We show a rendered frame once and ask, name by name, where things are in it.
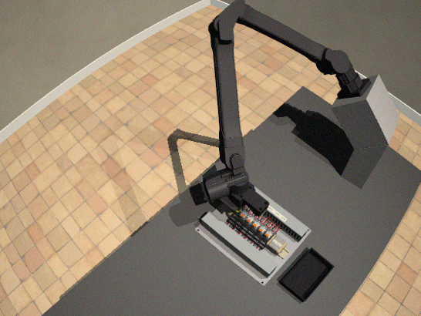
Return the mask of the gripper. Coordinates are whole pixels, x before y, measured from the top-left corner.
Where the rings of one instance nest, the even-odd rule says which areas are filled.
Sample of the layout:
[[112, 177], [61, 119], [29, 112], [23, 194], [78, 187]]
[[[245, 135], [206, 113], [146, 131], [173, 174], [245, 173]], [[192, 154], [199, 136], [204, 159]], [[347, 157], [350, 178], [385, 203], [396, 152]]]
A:
[[[247, 190], [246, 190], [247, 191]], [[244, 193], [246, 193], [246, 191], [244, 192]], [[235, 212], [239, 212], [241, 209], [242, 209], [242, 207], [246, 204], [246, 202], [239, 208], [239, 207], [237, 207], [235, 204], [233, 204], [232, 202], [231, 202], [231, 194], [233, 193], [232, 191], [230, 191], [229, 192], [230, 193], [230, 195], [229, 196], [227, 196], [227, 197], [223, 197], [223, 198], [220, 198], [220, 202], [222, 202], [222, 204], [225, 204], [226, 206], [228, 206], [229, 208], [230, 208], [230, 210], [231, 211], [233, 211], [234, 213]], [[240, 193], [240, 194], [237, 194], [237, 193], [233, 193], [233, 194], [235, 194], [235, 195], [241, 195], [241, 194], [244, 194], [244, 193]]]

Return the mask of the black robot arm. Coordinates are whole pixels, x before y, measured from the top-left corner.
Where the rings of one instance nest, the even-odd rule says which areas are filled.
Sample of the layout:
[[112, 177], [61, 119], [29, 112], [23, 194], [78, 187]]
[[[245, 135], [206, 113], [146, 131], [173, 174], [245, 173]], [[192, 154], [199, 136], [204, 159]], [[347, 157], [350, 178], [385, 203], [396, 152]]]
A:
[[349, 57], [342, 50], [333, 51], [312, 41], [294, 29], [253, 9], [245, 4], [245, 0], [235, 0], [212, 20], [208, 26], [208, 32], [214, 57], [219, 154], [226, 168], [203, 178], [204, 189], [210, 202], [228, 196], [230, 189], [237, 194], [247, 190], [241, 195], [232, 193], [231, 202], [239, 208], [246, 202], [252, 213], [259, 217], [268, 209], [269, 202], [254, 191], [254, 185], [249, 182], [249, 176], [244, 167], [245, 148], [241, 132], [234, 62], [233, 39], [236, 23], [245, 25], [299, 52], [314, 62], [317, 69], [324, 75], [336, 74], [335, 77], [341, 87], [337, 94], [339, 99], [362, 96], [372, 83], [370, 79], [360, 78], [353, 69]]

